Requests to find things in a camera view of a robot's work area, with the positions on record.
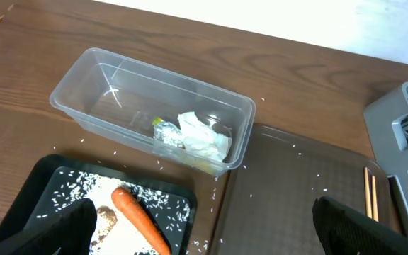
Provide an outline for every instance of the gray tray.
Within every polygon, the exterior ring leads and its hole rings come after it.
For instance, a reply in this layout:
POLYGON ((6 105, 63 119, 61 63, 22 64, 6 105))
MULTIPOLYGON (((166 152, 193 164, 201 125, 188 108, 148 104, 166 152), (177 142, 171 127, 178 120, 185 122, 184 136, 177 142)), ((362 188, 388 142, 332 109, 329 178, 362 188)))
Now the gray tray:
POLYGON ((371 159, 255 125, 242 165, 231 172, 210 253, 324 254, 312 205, 331 196, 365 214, 365 166, 376 177, 379 222, 388 226, 388 180, 371 159))

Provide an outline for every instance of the chopsticks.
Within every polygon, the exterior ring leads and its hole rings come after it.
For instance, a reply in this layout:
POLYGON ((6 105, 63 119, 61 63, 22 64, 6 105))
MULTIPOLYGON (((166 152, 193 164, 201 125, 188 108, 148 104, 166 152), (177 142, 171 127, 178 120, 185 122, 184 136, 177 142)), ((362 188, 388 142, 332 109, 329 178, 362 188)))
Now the chopsticks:
POLYGON ((379 221, 379 214, 377 208, 377 191, 375 189, 375 176, 372 177, 373 182, 373 203, 371 205, 371 194, 369 189, 369 175, 368 167, 365 167, 365 198, 366 198, 366 215, 374 219, 376 222, 379 221))

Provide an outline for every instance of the foil wrapper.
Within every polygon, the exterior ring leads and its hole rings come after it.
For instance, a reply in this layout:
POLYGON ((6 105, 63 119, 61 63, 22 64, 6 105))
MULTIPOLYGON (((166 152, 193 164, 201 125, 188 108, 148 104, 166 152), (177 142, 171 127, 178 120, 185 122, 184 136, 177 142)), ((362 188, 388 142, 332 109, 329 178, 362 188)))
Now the foil wrapper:
POLYGON ((154 139, 174 147, 184 148, 182 132, 173 123, 155 118, 152 124, 154 125, 154 139))

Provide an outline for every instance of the white surface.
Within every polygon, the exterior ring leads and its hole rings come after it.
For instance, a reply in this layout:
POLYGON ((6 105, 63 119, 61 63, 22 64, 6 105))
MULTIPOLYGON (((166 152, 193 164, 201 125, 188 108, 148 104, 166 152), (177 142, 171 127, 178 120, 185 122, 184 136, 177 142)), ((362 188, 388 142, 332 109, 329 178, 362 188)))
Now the white surface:
POLYGON ((408 64, 408 0, 98 0, 408 64))

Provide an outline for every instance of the plastic container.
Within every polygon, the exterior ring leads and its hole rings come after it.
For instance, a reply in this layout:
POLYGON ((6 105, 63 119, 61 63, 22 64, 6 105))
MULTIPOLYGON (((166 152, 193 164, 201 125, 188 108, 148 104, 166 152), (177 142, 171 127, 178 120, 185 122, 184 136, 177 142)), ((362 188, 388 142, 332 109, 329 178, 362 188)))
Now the plastic container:
POLYGON ((256 105, 205 82, 91 48, 75 62, 50 96, 50 103, 85 130, 150 154, 219 176, 242 162, 256 105), (154 140, 152 121, 194 111, 215 132, 232 138, 223 162, 154 140))

